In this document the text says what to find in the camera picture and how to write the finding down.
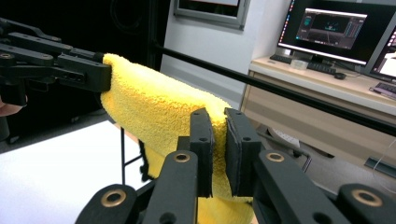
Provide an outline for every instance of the robotic arm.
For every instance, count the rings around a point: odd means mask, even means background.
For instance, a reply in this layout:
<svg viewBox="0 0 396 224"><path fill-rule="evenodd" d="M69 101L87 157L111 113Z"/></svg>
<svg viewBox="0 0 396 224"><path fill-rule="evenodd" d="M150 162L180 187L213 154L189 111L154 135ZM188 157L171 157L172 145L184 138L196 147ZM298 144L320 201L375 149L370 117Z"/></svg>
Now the robotic arm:
<svg viewBox="0 0 396 224"><path fill-rule="evenodd" d="M75 49L40 29L0 18L0 95L11 105L26 105L25 86L60 84L87 91L110 90L111 67L103 54ZM9 135L0 118L0 140Z"/></svg>

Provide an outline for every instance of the metal rod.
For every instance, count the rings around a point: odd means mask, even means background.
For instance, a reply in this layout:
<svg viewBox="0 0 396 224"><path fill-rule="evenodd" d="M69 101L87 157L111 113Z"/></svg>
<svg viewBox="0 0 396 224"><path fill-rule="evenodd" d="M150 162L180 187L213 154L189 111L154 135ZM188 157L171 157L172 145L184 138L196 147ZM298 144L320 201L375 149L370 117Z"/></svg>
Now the metal rod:
<svg viewBox="0 0 396 224"><path fill-rule="evenodd" d="M125 131L121 127L121 175L122 185L125 185Z"/></svg>
<svg viewBox="0 0 396 224"><path fill-rule="evenodd" d="M285 98L291 99L291 100L301 103L303 105L308 105L308 106L314 107L315 109L319 109L323 112L335 115L342 119L350 120L352 122L358 123L365 127L380 131L381 133L387 133L389 135L396 136L396 124L395 123L390 123L390 122L386 122L381 119L376 119L376 118L364 115L362 113L359 113L357 111L353 111L353 110L350 110L347 108L343 108L339 105L334 105L334 104L331 104L328 102L324 102L324 101L314 98L312 96L308 96L308 95L299 93L297 91L292 91L292 90L274 85L272 83L263 81L261 79L258 79L255 77L250 77L246 74L238 73L231 69L193 58L191 56L173 51L171 49L166 49L166 48L160 46L155 40L154 40L153 44L157 50L157 53L160 52L162 54L166 54L173 58L180 59L181 61L200 66L200 67L207 69L209 71L224 75L226 77L229 77L229 78L241 81L241 82L244 82L248 85L257 87L259 89L269 91L271 93L283 96Z"/></svg>

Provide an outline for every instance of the wall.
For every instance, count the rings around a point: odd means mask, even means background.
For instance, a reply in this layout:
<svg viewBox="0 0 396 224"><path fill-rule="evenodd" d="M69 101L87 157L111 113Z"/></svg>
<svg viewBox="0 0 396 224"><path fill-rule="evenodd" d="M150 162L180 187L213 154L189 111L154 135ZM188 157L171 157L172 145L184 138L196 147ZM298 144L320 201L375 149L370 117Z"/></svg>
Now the wall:
<svg viewBox="0 0 396 224"><path fill-rule="evenodd" d="M171 1L164 46L191 57L247 74L250 61L276 50L290 0L250 0L244 31L173 15ZM161 72L212 92L239 108L245 84L163 56Z"/></svg>

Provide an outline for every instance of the microfiber towel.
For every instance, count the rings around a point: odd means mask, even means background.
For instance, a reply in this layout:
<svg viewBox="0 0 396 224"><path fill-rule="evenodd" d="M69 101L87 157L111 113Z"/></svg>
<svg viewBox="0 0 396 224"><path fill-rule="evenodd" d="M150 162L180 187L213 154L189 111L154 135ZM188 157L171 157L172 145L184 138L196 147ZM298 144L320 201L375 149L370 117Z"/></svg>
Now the microfiber towel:
<svg viewBox="0 0 396 224"><path fill-rule="evenodd" d="M108 115L145 144L148 174L158 177L167 154L177 149L179 136L190 135L190 115L205 108L215 135L213 198L198 199L198 222L250 223L250 198L233 197L225 174L226 115L228 103L116 54L105 54L111 65L110 91L101 94Z"/></svg>

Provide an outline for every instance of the monitor screen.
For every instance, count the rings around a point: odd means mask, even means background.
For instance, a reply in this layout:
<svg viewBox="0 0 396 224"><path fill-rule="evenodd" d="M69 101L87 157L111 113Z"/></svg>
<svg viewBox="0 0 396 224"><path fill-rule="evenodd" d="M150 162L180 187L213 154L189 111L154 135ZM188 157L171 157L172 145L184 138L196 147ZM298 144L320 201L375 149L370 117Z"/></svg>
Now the monitor screen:
<svg viewBox="0 0 396 224"><path fill-rule="evenodd" d="M277 45L316 59L366 65L396 7L291 0Z"/></svg>
<svg viewBox="0 0 396 224"><path fill-rule="evenodd" d="M396 80L396 26L392 29L385 45L382 45L371 73Z"/></svg>

